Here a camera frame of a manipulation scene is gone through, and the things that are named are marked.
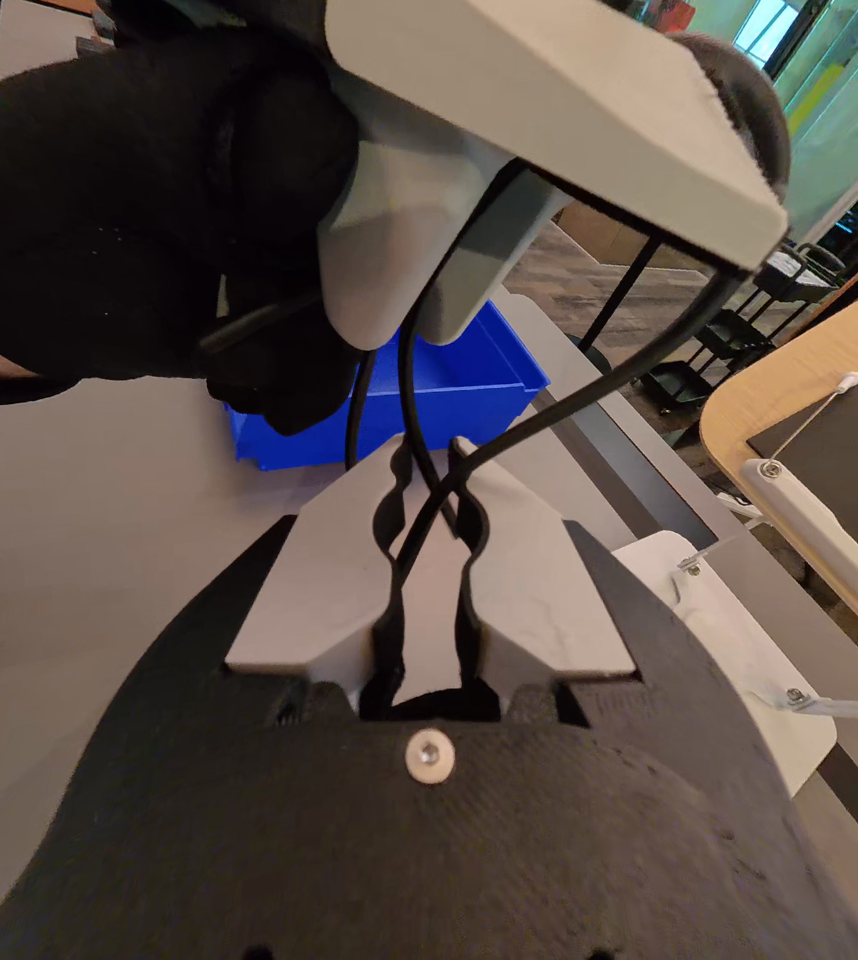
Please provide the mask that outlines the white board stand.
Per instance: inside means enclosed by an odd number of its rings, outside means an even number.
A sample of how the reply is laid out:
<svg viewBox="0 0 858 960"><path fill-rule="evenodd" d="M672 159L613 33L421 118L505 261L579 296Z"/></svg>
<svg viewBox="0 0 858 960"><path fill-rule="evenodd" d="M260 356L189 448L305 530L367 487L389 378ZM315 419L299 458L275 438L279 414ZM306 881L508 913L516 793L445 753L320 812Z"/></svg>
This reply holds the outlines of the white board stand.
<svg viewBox="0 0 858 960"><path fill-rule="evenodd" d="M729 535L696 545L660 530L615 557L690 629L720 667L795 796L838 744L837 723L858 725L858 699L820 695L718 571Z"/></svg>

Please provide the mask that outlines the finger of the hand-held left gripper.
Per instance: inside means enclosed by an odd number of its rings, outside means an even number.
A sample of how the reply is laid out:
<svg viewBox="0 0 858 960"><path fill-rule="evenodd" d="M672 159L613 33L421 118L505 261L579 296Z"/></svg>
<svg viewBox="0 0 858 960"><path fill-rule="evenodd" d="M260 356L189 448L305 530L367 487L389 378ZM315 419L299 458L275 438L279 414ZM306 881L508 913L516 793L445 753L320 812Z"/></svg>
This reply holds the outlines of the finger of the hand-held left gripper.
<svg viewBox="0 0 858 960"><path fill-rule="evenodd" d="M787 214L681 42L602 2L327 2L337 64L710 262L752 272Z"/></svg>
<svg viewBox="0 0 858 960"><path fill-rule="evenodd" d="M502 284L568 195L519 159L508 162L483 192L446 249L404 330L436 346L456 341Z"/></svg>

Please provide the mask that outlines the person's left hand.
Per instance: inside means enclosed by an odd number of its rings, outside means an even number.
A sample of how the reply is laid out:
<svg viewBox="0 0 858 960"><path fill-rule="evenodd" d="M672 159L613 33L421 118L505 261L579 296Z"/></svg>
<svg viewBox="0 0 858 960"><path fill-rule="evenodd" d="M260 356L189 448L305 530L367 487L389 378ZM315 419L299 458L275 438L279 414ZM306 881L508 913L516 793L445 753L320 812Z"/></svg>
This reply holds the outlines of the person's left hand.
<svg viewBox="0 0 858 960"><path fill-rule="evenodd" d="M317 231L360 134L327 2L124 2L107 52L0 81L0 406L83 380L201 380L291 436L367 351L323 302ZM791 136L768 76L689 31L781 205Z"/></svg>

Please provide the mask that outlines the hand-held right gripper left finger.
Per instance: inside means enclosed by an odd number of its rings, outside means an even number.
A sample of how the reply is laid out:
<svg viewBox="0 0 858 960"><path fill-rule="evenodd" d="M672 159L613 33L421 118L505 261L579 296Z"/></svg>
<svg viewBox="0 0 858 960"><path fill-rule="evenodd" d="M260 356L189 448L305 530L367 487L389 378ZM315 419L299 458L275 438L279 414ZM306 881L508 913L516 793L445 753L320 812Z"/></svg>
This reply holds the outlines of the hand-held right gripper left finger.
<svg viewBox="0 0 858 960"><path fill-rule="evenodd" d="M401 574L409 445L392 438L305 504L225 658L389 702L404 678Z"/></svg>

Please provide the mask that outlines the blue plastic bin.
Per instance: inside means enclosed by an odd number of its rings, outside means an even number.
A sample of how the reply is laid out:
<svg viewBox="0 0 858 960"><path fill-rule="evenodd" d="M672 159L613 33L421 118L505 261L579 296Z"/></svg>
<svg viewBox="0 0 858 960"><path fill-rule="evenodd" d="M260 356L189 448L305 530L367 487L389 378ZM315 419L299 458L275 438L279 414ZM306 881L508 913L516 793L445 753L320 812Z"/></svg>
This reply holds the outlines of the blue plastic bin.
<svg viewBox="0 0 858 960"><path fill-rule="evenodd" d="M398 386L399 335L376 354L358 438L364 459L404 432ZM503 313L488 301L459 339L433 345L417 339L413 355L416 412L428 450L445 450L451 438L480 447L503 433L550 385ZM306 431L285 437L260 416L226 413L237 461L272 472L343 464L350 402Z"/></svg>

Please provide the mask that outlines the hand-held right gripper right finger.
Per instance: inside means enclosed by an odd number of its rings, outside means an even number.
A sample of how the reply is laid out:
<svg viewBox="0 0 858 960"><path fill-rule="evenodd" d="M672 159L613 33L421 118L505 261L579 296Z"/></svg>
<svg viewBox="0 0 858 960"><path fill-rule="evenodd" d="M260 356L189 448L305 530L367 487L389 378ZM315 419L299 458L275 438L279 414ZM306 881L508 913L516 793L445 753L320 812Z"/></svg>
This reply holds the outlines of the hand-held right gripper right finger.
<svg viewBox="0 0 858 960"><path fill-rule="evenodd" d="M523 687L622 680L636 671L562 515L489 461L457 488L460 678L501 702Z"/></svg>

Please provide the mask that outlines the black utility cart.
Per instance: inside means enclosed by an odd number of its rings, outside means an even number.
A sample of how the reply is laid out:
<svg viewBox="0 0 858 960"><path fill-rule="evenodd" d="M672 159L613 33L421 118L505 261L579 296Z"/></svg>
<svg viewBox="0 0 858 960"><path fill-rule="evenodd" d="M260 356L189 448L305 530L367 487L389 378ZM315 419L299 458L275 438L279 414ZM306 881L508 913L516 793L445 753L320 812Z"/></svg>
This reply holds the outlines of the black utility cart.
<svg viewBox="0 0 858 960"><path fill-rule="evenodd" d="M692 356L655 366L641 378L641 391L663 416L698 411L718 386L772 353L788 329L836 292L844 271L843 260L825 246L783 245L746 296L699 330Z"/></svg>

